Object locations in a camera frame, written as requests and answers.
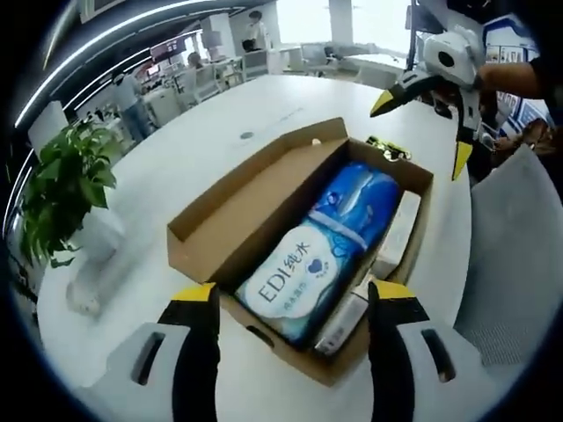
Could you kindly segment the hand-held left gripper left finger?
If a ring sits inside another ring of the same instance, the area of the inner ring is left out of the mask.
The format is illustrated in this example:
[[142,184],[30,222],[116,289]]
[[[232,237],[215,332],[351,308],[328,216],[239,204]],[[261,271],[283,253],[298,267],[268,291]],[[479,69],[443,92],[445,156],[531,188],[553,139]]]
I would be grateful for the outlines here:
[[101,421],[215,421],[219,331],[216,285],[181,290],[109,354],[84,404]]

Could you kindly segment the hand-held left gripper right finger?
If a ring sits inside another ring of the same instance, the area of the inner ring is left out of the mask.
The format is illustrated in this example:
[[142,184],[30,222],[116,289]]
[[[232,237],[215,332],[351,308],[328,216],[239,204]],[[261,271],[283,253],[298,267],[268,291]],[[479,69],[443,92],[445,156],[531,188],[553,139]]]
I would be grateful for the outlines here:
[[480,355],[432,321],[405,286],[371,281],[369,361],[375,421],[478,421]]

